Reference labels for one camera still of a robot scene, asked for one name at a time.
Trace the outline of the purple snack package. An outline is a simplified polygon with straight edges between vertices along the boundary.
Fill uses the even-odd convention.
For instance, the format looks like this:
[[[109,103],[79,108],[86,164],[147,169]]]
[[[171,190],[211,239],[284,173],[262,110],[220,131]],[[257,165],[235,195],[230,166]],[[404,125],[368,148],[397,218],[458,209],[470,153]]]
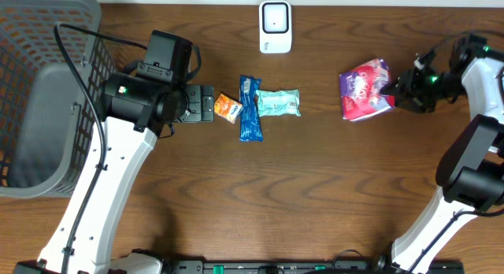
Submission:
[[[395,107],[395,98],[380,91],[391,83],[386,61],[376,58],[339,75],[343,119],[359,121]]]

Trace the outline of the orange tissue pack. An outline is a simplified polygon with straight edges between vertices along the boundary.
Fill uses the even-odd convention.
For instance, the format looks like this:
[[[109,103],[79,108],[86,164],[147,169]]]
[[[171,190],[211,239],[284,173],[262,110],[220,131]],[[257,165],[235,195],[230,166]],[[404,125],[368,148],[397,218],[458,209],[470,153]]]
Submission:
[[[234,124],[243,110],[243,105],[225,94],[220,94],[214,102],[213,111],[219,117],[223,117],[228,122]]]

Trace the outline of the blue snack bar wrapper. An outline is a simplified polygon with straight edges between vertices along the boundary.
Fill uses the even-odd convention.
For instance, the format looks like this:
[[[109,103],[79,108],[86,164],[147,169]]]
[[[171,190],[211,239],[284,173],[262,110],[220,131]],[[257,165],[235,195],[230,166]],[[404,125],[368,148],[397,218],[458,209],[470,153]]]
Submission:
[[[240,137],[241,142],[262,142],[260,118],[255,97],[256,91],[261,85],[260,79],[252,76],[240,76],[239,102],[243,105],[240,113]]]

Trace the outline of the mint green snack packet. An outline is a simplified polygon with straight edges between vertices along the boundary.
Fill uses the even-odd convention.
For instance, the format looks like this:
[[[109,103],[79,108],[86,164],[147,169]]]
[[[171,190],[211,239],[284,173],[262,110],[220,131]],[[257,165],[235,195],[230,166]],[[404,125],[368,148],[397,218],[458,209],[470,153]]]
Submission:
[[[298,90],[263,91],[257,90],[259,117],[282,115],[301,116],[299,111],[300,95]]]

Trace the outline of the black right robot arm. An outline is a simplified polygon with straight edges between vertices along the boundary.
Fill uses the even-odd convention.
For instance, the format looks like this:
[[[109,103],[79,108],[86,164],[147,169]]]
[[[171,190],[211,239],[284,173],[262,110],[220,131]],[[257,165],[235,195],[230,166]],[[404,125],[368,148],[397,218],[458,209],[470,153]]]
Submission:
[[[503,53],[487,44],[487,30],[452,35],[449,69],[438,73],[432,62],[443,43],[417,55],[413,68],[381,89],[397,105],[431,113],[436,103],[464,95],[471,121],[441,158],[436,190],[410,229],[381,255],[375,273],[427,273],[438,252],[468,222],[503,214],[503,166],[486,160],[503,156]]]

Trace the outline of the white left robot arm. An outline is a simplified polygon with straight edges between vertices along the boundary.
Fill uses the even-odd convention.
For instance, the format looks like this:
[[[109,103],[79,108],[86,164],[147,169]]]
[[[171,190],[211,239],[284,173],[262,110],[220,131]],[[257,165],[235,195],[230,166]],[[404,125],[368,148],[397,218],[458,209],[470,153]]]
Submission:
[[[213,87],[192,85],[201,57],[191,41],[153,31],[146,55],[104,81],[91,150],[56,232],[38,259],[16,273],[167,273],[169,263],[145,250],[113,260],[111,251],[132,184],[164,127],[213,121]]]

